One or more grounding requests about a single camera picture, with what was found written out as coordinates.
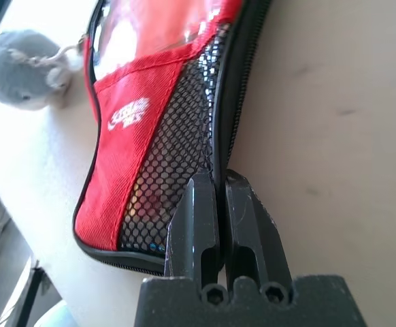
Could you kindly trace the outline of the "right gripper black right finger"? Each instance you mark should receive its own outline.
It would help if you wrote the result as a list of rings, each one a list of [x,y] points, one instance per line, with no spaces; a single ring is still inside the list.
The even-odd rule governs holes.
[[[274,220],[241,174],[228,170],[225,190],[229,289],[238,277],[249,277],[263,293],[278,287],[288,294],[292,278]]]

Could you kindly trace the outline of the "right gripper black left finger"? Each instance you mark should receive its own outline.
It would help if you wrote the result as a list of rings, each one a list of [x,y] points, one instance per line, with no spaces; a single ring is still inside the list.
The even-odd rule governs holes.
[[[200,171],[189,180],[169,223],[164,275],[189,278],[198,290],[211,285],[225,290],[222,266],[215,188],[210,174]]]

